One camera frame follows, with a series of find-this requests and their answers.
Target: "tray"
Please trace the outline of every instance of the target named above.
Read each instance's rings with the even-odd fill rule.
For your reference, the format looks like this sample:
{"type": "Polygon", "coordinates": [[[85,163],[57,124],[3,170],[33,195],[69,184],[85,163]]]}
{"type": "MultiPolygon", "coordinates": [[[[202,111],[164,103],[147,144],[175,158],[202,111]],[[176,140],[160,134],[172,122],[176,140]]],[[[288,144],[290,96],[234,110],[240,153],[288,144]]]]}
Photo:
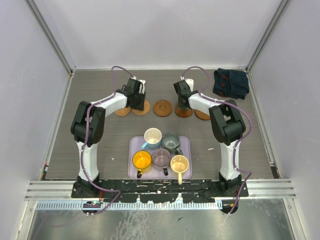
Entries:
{"type": "MultiPolygon", "coordinates": [[[[190,141],[185,136],[180,136],[180,148],[183,152],[183,155],[189,160],[189,168],[186,170],[186,172],[182,175],[182,179],[188,179],[192,175],[192,163],[191,163],[191,151],[190,151],[190,141]]],[[[142,150],[142,145],[145,143],[145,138],[143,136],[135,136],[130,140],[130,147],[129,147],[129,163],[128,163],[128,176],[131,179],[136,180],[143,180],[143,179],[153,179],[153,180],[161,180],[161,179],[178,179],[177,177],[172,175],[171,167],[168,167],[168,176],[164,175],[163,171],[156,170],[153,168],[152,163],[152,169],[142,174],[141,178],[137,178],[137,169],[135,168],[132,158],[135,155],[136,152],[142,150]]],[[[156,149],[148,149],[146,150],[151,155],[154,153],[156,149]]]]}

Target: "mug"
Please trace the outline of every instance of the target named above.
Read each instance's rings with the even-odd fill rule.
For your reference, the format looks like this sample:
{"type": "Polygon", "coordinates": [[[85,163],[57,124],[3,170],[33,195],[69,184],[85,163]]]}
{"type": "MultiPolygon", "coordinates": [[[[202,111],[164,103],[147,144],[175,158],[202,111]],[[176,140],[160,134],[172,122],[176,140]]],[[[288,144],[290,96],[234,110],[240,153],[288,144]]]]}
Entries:
{"type": "Polygon", "coordinates": [[[133,155],[133,165],[137,168],[136,177],[141,178],[142,174],[146,174],[152,168],[152,157],[147,151],[138,151],[133,155]]]}
{"type": "Polygon", "coordinates": [[[162,148],[167,149],[172,154],[184,154],[180,148],[180,138],[174,132],[169,132],[164,135],[161,146],[162,148]]]}
{"type": "Polygon", "coordinates": [[[149,128],[144,133],[145,143],[142,145],[142,150],[157,149],[161,144],[162,133],[157,128],[149,128]]]}
{"type": "Polygon", "coordinates": [[[176,155],[171,159],[170,166],[173,175],[178,177],[178,184],[182,184],[182,174],[188,170],[189,161],[185,156],[176,155]]]}
{"type": "Polygon", "coordinates": [[[165,176],[168,176],[168,167],[171,162],[171,154],[164,148],[157,149],[152,154],[152,162],[154,168],[158,171],[163,171],[165,176]]]}

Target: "gray floor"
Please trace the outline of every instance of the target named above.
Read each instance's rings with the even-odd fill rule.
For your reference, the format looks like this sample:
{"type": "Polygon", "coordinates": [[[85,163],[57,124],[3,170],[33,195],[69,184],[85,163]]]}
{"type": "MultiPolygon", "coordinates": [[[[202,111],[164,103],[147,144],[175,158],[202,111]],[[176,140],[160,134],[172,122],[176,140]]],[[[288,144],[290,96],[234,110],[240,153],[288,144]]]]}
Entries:
{"type": "MultiPolygon", "coordinates": [[[[173,83],[180,80],[182,70],[135,70],[137,79],[146,80],[146,99],[151,106],[167,99],[174,106],[177,95],[173,83]]],[[[124,71],[116,71],[117,88],[126,84],[129,76],[124,71]]],[[[202,89],[208,84],[206,75],[200,70],[190,70],[186,78],[194,80],[194,89],[202,89]]],[[[213,82],[204,91],[209,97],[213,82]]],[[[79,155],[76,142],[70,133],[71,123],[81,101],[97,101],[113,92],[110,71],[76,71],[66,101],[62,120],[49,163],[47,179],[75,179],[79,172],[79,155]]],[[[241,169],[253,171],[252,178],[271,179],[272,173],[265,151],[262,135],[253,108],[251,95],[245,100],[236,100],[253,120],[253,131],[240,145],[239,165],[241,169]]],[[[189,118],[179,118],[174,112],[167,117],[159,117],[151,110],[144,116],[131,112],[127,116],[114,113],[105,120],[104,136],[97,151],[97,165],[100,177],[104,179],[127,179],[129,143],[135,136],[143,136],[148,128],[158,128],[163,134],[176,132],[186,136],[191,145],[192,179],[216,179],[221,167],[221,151],[212,133],[210,121],[202,121],[194,114],[189,118]]]]}
{"type": "Polygon", "coordinates": [[[35,211],[28,240],[292,240],[282,199],[242,199],[228,216],[220,210],[35,211]]]}

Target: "navy towel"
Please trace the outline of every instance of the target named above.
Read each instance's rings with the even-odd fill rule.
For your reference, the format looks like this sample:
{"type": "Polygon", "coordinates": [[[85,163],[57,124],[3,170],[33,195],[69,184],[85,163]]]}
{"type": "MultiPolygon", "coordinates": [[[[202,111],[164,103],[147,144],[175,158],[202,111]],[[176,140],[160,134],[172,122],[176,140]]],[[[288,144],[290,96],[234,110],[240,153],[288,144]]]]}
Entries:
{"type": "Polygon", "coordinates": [[[225,70],[214,71],[213,93],[221,97],[245,99],[249,93],[249,81],[244,71],[225,70]]]}

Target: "yellow mug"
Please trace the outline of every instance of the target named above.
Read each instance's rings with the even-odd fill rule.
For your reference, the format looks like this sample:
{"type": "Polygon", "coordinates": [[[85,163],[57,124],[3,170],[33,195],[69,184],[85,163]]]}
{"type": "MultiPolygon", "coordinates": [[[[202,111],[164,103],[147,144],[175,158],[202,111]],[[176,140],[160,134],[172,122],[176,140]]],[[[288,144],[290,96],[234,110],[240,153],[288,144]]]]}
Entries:
{"type": "Polygon", "coordinates": [[[189,168],[189,161],[185,156],[176,155],[171,159],[170,162],[173,175],[178,177],[178,184],[182,184],[182,175],[189,168]]]}
{"type": "Polygon", "coordinates": [[[146,174],[152,168],[152,157],[147,151],[137,151],[132,158],[133,165],[138,169],[136,177],[141,178],[142,174],[146,174]]]}

